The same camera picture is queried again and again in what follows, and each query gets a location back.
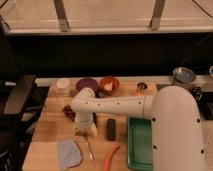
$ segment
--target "red bowl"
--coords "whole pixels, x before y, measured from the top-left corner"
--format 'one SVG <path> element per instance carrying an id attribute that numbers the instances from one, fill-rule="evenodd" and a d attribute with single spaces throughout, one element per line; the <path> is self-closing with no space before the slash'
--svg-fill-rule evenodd
<path id="1" fill-rule="evenodd" d="M 109 91 L 105 89 L 106 84 L 111 83 L 112 83 L 112 90 Z M 112 95 L 115 92 L 115 90 L 119 87 L 119 85 L 120 83 L 118 79 L 116 79 L 115 77 L 107 76 L 100 80 L 99 88 L 104 94 Z"/>

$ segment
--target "small container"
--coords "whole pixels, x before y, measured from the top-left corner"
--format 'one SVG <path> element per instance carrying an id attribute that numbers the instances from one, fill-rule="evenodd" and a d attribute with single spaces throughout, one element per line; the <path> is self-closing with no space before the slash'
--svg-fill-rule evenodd
<path id="1" fill-rule="evenodd" d="M 119 81 L 115 77 L 107 76 L 100 80 L 100 90 L 106 95 L 112 95 L 119 87 Z"/>
<path id="2" fill-rule="evenodd" d="M 144 95 L 144 91 L 148 88 L 148 85 L 144 82 L 139 82 L 137 84 L 136 92 L 133 94 L 134 96 Z"/>
<path id="3" fill-rule="evenodd" d="M 71 92 L 71 82 L 68 78 L 60 78 L 56 81 L 58 93 L 62 96 L 69 96 Z"/>

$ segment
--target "bowl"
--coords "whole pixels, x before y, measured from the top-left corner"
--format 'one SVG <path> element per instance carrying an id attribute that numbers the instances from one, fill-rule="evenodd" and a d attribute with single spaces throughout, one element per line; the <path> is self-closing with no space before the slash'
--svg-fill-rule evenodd
<path id="1" fill-rule="evenodd" d="M 120 83 L 115 77 L 107 76 L 100 80 L 99 88 L 106 95 L 112 95 L 118 89 Z"/>

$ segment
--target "metal bowl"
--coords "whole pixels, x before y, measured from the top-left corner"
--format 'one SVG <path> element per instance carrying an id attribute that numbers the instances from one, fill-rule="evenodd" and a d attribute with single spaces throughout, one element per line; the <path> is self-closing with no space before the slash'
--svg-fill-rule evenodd
<path id="1" fill-rule="evenodd" d="M 196 80 L 194 71 L 186 67 L 177 67 L 173 70 L 174 79 L 181 83 L 191 83 Z"/>

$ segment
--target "green tray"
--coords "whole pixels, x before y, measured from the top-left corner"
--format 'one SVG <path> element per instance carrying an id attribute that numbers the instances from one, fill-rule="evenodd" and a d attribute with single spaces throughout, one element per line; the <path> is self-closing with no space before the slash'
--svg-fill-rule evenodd
<path id="1" fill-rule="evenodd" d="M 151 121 L 127 119 L 127 166 L 133 170 L 153 171 Z"/>

